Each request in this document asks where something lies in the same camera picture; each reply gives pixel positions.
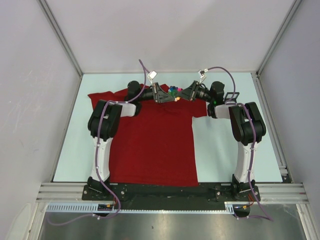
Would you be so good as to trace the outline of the red t-shirt garment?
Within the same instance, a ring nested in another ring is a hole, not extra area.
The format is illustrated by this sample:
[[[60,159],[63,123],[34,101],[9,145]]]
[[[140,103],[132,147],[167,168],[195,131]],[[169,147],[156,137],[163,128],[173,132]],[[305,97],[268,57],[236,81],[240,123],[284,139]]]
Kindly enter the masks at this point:
[[[121,117],[118,130],[100,150],[112,183],[196,187],[193,119],[207,116],[203,100],[141,101],[137,116]]]

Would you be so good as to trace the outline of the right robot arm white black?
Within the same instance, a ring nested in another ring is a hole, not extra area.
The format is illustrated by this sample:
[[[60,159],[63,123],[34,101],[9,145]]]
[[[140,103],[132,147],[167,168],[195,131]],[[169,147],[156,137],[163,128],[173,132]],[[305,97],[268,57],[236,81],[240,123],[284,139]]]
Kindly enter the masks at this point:
[[[220,81],[214,81],[209,89],[194,81],[188,88],[178,91],[175,97],[192,102],[205,101],[208,103],[208,116],[230,120],[238,150],[236,168],[228,192],[235,200],[242,201],[248,195],[255,194],[255,157],[267,128],[257,104],[238,103],[238,95],[238,92],[225,93],[225,85]]]

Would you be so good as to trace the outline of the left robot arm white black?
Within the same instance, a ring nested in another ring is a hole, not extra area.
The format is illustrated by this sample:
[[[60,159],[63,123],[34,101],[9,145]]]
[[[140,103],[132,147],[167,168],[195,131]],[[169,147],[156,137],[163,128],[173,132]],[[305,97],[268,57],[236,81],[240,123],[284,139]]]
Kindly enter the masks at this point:
[[[123,117],[135,117],[142,108],[141,101],[154,100],[156,103],[176,102],[176,92],[164,91],[155,82],[151,87],[141,86],[137,81],[127,85],[124,101],[99,100],[88,121],[88,130],[94,140],[94,164],[87,180],[93,194],[100,200],[110,196],[111,188],[104,184],[110,177],[109,159],[111,144]]]

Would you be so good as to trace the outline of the black open small box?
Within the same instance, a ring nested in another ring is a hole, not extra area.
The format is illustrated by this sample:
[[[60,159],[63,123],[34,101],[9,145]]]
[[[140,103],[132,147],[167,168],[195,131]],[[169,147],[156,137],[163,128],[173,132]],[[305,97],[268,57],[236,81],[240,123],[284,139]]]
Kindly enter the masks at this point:
[[[239,92],[227,92],[224,97],[225,103],[237,103],[237,98],[240,95]]]

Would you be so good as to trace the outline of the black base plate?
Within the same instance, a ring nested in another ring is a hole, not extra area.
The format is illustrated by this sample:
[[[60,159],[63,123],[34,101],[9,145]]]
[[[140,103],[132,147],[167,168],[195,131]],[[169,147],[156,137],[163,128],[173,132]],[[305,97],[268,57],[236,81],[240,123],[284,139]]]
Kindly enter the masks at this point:
[[[154,184],[134,183],[101,183],[90,182],[83,187],[81,199],[84,201],[111,201],[114,196],[122,202],[134,197],[156,197],[156,198],[195,198],[205,197],[218,202],[246,202],[260,200],[260,191],[255,181],[237,184],[235,182],[203,182],[197,186],[165,186]]]

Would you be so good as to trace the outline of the aluminium front rail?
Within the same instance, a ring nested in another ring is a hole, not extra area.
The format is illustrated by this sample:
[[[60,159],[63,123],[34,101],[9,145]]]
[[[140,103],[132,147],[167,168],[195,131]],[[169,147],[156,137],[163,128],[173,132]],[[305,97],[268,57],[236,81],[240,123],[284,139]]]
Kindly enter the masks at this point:
[[[80,202],[84,183],[42,183],[37,202]],[[308,204],[305,188],[301,183],[257,183],[263,204]]]

